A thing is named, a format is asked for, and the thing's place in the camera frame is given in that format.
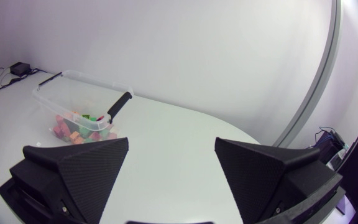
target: black handle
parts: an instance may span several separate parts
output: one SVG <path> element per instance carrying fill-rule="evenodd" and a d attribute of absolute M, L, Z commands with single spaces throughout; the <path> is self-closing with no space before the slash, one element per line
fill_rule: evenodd
<path fill-rule="evenodd" d="M 38 87 L 41 87 L 43 84 L 49 82 L 50 80 L 53 80 L 54 78 L 58 77 L 58 76 L 61 75 L 61 74 L 62 74 L 62 73 L 59 72 L 58 74 L 56 74 L 56 75 L 54 75 L 54 76 L 48 78 L 47 80 L 43 81 L 42 83 L 39 83 L 39 84 L 38 84 Z"/>
<path fill-rule="evenodd" d="M 121 110 L 121 108 L 125 105 L 125 103 L 129 100 L 132 99 L 132 95 L 129 92 L 124 93 L 120 99 L 117 100 L 117 102 L 109 109 L 109 111 L 107 112 L 108 114 L 110 114 L 110 120 L 109 123 L 112 123 L 112 119 L 113 117 L 115 117 L 118 114 L 118 111 Z"/>

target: plastic storage bin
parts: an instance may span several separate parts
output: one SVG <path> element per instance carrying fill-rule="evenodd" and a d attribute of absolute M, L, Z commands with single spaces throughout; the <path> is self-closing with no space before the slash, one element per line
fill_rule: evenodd
<path fill-rule="evenodd" d="M 65 142 L 81 144 L 123 137 L 112 121 L 133 91 L 68 70 L 40 83 L 32 95 L 45 113 L 49 130 Z"/>

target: white table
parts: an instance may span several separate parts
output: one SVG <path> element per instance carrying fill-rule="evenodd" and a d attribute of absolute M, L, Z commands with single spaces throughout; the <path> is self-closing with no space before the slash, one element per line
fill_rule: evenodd
<path fill-rule="evenodd" d="M 0 186 L 24 158 L 23 146 L 65 144 L 43 124 L 44 114 L 31 97 L 49 76 L 38 73 L 0 91 Z M 258 143 L 255 139 L 212 116 L 138 96 L 114 122 L 128 137 L 129 152 L 101 223 L 242 223 L 214 143 L 217 136 Z M 19 223 L 1 196 L 0 223 Z"/>

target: power adapter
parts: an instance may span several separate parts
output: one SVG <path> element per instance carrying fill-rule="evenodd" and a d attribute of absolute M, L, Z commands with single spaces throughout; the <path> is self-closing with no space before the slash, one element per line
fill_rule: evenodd
<path fill-rule="evenodd" d="M 18 77 L 22 77 L 31 71 L 30 65 L 28 63 L 17 62 L 10 67 L 11 74 L 17 75 Z"/>

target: white wall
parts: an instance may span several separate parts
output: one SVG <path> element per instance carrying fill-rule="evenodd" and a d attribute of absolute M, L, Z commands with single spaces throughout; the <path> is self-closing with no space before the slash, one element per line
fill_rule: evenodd
<path fill-rule="evenodd" d="M 0 0 L 0 65 L 123 82 L 272 144 L 316 73 L 330 13 L 323 0 Z"/>
<path fill-rule="evenodd" d="M 342 0 L 342 33 L 327 87 L 290 147 L 314 144 L 319 126 L 330 126 L 351 145 L 358 136 L 358 1 Z"/>

